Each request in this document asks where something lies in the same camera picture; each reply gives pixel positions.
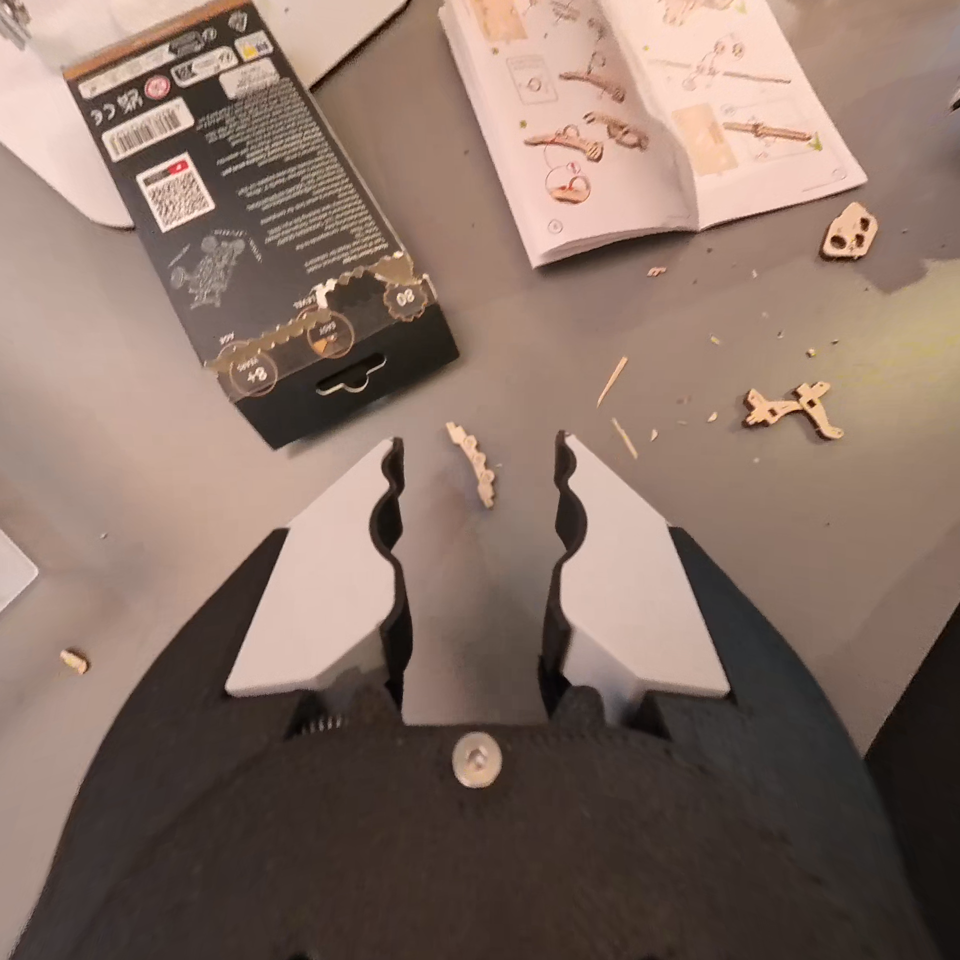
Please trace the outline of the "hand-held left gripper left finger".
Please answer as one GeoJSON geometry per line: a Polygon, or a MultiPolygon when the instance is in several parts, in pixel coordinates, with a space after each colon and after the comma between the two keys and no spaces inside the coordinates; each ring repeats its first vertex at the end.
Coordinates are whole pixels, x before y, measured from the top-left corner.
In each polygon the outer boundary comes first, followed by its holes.
{"type": "Polygon", "coordinates": [[[403,441],[386,438],[289,522],[227,695],[314,690],[336,700],[378,683],[402,701],[413,649],[394,553],[403,490],[403,441]]]}

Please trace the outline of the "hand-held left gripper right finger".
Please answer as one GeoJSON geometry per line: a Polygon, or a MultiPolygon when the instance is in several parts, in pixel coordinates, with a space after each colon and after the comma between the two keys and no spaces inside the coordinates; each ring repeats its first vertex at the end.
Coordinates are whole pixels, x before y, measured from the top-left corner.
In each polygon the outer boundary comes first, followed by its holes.
{"type": "Polygon", "coordinates": [[[674,528],[579,438],[558,432],[555,529],[538,685],[548,715],[573,688],[626,725],[647,694],[722,700],[731,684],[674,528]]]}

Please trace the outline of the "toothed wooden strip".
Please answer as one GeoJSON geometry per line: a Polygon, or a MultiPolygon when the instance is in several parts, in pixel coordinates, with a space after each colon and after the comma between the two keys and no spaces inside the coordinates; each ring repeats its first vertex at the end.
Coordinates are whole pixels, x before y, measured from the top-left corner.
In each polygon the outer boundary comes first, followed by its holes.
{"type": "Polygon", "coordinates": [[[448,421],[444,425],[451,443],[462,451],[469,463],[476,481],[477,496],[486,510],[492,510],[496,503],[497,474],[488,464],[486,454],[481,450],[478,439],[464,426],[448,421]]]}

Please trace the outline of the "branched wooden part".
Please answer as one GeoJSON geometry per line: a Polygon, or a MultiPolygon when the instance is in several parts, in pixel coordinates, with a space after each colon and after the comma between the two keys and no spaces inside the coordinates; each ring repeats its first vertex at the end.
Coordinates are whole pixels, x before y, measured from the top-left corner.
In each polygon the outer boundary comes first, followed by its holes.
{"type": "Polygon", "coordinates": [[[791,398],[768,399],[756,389],[751,389],[744,397],[747,410],[742,424],[746,428],[775,426],[783,418],[801,414],[808,419],[815,433],[824,441],[839,441],[845,431],[834,425],[827,413],[823,398],[831,390],[826,381],[801,383],[791,398]]]}

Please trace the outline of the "black cardboard box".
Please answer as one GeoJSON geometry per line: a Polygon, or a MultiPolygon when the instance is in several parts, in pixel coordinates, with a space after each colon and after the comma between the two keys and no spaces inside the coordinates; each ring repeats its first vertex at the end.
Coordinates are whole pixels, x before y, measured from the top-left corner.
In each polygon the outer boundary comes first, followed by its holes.
{"type": "Polygon", "coordinates": [[[206,3],[62,76],[198,361],[271,449],[459,358],[253,3],[206,3]]]}

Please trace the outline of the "instruction booklet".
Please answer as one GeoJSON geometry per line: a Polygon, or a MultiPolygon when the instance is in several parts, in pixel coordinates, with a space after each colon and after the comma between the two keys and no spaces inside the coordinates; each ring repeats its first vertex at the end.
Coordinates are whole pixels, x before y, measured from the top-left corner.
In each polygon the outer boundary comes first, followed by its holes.
{"type": "Polygon", "coordinates": [[[453,1],[438,19],[535,268],[868,181],[767,2],[453,1]]]}

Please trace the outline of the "wooden part with holes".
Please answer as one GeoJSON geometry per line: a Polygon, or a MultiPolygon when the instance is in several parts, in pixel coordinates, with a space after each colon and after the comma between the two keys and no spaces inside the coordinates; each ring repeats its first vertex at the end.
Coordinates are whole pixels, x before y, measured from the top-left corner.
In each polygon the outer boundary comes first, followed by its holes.
{"type": "Polygon", "coordinates": [[[879,233],[876,216],[858,201],[851,202],[825,231],[820,257],[825,261],[864,258],[879,233]]]}

